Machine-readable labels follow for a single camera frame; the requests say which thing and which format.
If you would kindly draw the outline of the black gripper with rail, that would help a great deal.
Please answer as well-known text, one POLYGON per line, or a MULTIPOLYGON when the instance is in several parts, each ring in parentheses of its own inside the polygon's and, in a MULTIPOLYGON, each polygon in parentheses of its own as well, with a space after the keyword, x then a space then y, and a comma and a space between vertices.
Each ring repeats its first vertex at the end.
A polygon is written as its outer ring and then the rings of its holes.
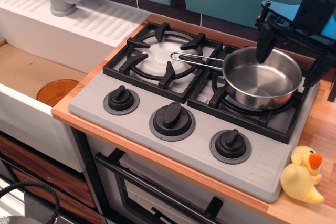
POLYGON ((303 86, 313 87, 335 65, 335 18, 300 5, 288 5, 271 0, 261 3, 262 12, 255 26, 260 31, 257 40, 256 58, 264 63, 272 52, 278 37, 286 38, 321 55, 317 58, 305 78, 303 86))

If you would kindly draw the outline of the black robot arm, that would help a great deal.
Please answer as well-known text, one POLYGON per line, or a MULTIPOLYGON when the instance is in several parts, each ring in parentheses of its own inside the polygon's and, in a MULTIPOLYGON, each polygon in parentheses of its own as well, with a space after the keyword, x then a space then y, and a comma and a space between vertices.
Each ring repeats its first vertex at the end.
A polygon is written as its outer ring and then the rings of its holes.
POLYGON ((312 87, 335 67, 334 14, 335 0, 302 0, 299 5, 263 1, 256 20, 260 31, 257 60, 266 61, 278 36, 310 48, 319 54, 304 82, 305 87, 312 87))

